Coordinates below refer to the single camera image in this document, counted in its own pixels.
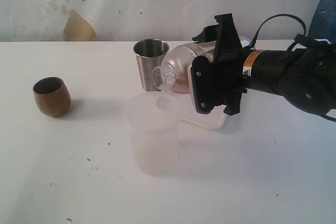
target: stainless steel cup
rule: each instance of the stainless steel cup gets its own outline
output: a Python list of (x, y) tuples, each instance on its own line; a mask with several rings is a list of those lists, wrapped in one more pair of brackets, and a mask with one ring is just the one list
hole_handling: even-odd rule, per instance
[(142, 88), (145, 91), (159, 91), (153, 82), (152, 71), (161, 64), (169, 45), (159, 39), (144, 39), (134, 45), (133, 51), (137, 56)]

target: wooden cup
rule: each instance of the wooden cup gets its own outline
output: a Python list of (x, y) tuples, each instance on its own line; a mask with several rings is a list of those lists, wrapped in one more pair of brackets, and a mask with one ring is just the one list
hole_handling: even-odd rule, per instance
[(64, 114), (70, 107), (71, 97), (63, 80), (58, 77), (47, 77), (39, 80), (33, 87), (38, 108), (49, 116)]

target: translucent cup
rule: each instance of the translucent cup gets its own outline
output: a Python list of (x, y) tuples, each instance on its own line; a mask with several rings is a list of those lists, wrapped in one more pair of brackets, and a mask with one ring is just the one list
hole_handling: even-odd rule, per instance
[(160, 176), (174, 166), (178, 156), (180, 119), (178, 103), (169, 94), (147, 92), (130, 102), (125, 121), (134, 161), (142, 172)]

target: table surface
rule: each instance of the table surface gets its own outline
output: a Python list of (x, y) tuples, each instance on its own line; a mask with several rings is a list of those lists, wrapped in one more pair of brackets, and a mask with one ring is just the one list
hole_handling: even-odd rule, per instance
[[(275, 95), (244, 94), (218, 131), (182, 122), (177, 168), (141, 173), (123, 122), (143, 92), (133, 45), (0, 43), (0, 223), (336, 223), (336, 124)], [(59, 118), (35, 105), (47, 76), (72, 97)]]

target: white wall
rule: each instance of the white wall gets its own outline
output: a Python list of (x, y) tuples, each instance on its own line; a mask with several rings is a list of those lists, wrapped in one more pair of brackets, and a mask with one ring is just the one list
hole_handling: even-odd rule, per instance
[[(68, 11), (76, 10), (96, 31), (95, 40), (157, 37), (190, 40), (214, 16), (232, 12), (238, 32), (252, 37), (271, 15), (291, 13), (310, 24), (319, 0), (0, 0), (0, 40), (64, 40)], [(300, 26), (279, 18), (260, 38), (292, 38)]]

